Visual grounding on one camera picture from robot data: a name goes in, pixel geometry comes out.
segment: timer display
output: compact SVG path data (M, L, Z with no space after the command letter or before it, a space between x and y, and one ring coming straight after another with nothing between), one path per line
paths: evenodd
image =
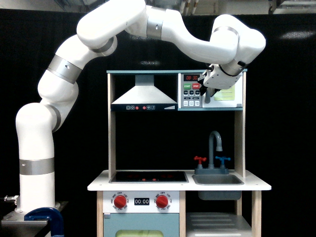
M200 75L183 75L183 81L198 81Z
M149 206L149 198L148 197L138 197L134 198L135 206Z

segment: gray faucet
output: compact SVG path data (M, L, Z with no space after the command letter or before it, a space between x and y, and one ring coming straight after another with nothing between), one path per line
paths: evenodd
M216 151L218 152L223 151L221 135L217 131L212 131L208 139L208 142L209 142L208 143L208 149L209 149L208 168L203 169L202 165L198 165L198 167L195 169L195 174L228 174L229 173L228 169L226 169L224 165L221 165L221 168L214 167L214 137L216 138Z
M212 131L208 139L208 168L214 169L214 137L216 137L216 151L222 152L222 138L218 131Z

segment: black background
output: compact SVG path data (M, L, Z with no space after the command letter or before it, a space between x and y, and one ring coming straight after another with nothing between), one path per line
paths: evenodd
M59 45L76 33L81 13L0 11L0 197L19 194L15 116L39 102L37 84ZM262 32L265 50L248 66L246 169L272 186L262 197L262 236L306 236L314 213L316 17L239 15ZM184 17L192 35L209 40L214 16ZM145 62L156 62L154 65ZM64 210L65 235L95 236L96 193L87 186L108 168L107 70L205 69L176 46L118 34L118 48L89 62L77 83L79 97L54 133L56 200ZM175 80L156 80L174 96ZM132 80L122 85L124 91ZM193 169L207 156L208 136L220 132L223 155L234 157L231 112L120 113L118 168ZM209 202L187 192L188 211L233 211L233 202ZM251 192L243 192L243 215L251 223Z

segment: oven window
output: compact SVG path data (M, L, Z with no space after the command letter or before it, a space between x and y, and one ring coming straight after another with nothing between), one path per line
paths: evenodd
M163 237L161 231L149 230L120 230L115 235L116 237Z

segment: green button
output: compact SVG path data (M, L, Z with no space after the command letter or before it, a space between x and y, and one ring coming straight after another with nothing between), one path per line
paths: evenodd
M190 90L190 89L191 89L191 84L185 83L185 84L184 84L184 89L185 89L185 90Z

